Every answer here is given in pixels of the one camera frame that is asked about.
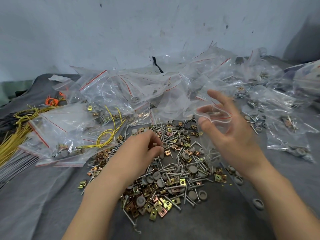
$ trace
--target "work surface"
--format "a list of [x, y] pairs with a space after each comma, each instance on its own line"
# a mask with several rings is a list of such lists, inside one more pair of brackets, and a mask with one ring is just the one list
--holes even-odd
[[[49, 81], [50, 76], [39, 76], [30, 91], [0, 110], [0, 118], [25, 109], [27, 103], [43, 103], [49, 94], [56, 96], [52, 89], [56, 82]], [[316, 114], [312, 108], [306, 111]], [[320, 134], [308, 134], [317, 164], [300, 161], [286, 152], [266, 149], [266, 139], [263, 131], [258, 140], [266, 157], [292, 182], [304, 202], [320, 215]], [[86, 166], [31, 166], [16, 176], [0, 191], [1, 239], [61, 239], [81, 203], [81, 190], [77, 186], [88, 179], [87, 170]], [[133, 230], [118, 204], [111, 219], [110, 239], [274, 239], [269, 223], [257, 217], [234, 184], [222, 187], [208, 182], [203, 189], [208, 193], [208, 200], [195, 208], [190, 204], [182, 205], [181, 212], [173, 208], [155, 222], [140, 216], [137, 229], [142, 231], [141, 235]], [[92, 214], [99, 212], [98, 205], [91, 207]]]

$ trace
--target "fingernail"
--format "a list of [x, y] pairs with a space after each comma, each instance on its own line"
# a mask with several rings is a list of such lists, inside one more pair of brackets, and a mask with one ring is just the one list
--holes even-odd
[[205, 118], [205, 117], [200, 117], [200, 118], [198, 119], [198, 124], [201, 125], [201, 123], [202, 123], [203, 121], [206, 121], [206, 120], [207, 120], [207, 118]]

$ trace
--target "person's left hand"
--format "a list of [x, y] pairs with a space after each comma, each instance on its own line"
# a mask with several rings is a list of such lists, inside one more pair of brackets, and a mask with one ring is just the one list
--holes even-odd
[[103, 171], [120, 174], [126, 186], [132, 184], [150, 165], [153, 158], [164, 153], [160, 138], [151, 130], [130, 136], [110, 158]]

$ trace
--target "gray wire bundle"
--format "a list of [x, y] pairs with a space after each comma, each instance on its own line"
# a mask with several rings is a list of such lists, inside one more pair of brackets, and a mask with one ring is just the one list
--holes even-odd
[[18, 150], [1, 168], [0, 168], [0, 189], [16, 175], [33, 165], [38, 161], [38, 157], [30, 155], [22, 150]]

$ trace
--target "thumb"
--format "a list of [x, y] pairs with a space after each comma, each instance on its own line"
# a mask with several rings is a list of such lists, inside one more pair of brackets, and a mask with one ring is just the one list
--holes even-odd
[[152, 160], [153, 158], [160, 156], [160, 154], [164, 152], [165, 149], [162, 146], [154, 146], [147, 152], [146, 157]]
[[198, 124], [200, 125], [201, 129], [210, 137], [210, 140], [215, 145], [217, 145], [219, 141], [221, 141], [221, 138], [224, 136], [208, 118], [200, 117], [198, 119]]

